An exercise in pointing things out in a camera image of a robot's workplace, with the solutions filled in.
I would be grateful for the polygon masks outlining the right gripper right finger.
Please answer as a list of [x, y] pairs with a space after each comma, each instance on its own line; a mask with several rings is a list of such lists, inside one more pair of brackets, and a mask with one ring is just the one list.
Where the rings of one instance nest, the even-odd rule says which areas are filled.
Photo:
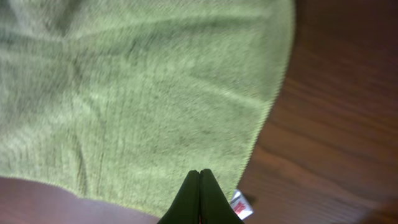
[[201, 224], [243, 224], [230, 207], [210, 169], [200, 172]]

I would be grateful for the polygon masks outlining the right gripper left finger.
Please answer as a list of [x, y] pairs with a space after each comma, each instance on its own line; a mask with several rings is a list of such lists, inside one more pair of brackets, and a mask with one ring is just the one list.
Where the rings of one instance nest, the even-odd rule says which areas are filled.
[[200, 174], [188, 172], [176, 197], [158, 224], [200, 223]]

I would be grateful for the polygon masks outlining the light green cloth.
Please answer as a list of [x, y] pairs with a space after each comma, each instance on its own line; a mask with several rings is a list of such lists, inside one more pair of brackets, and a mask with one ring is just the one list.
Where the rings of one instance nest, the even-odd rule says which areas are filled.
[[162, 216], [232, 196], [278, 95], [292, 0], [1, 2], [1, 175]]

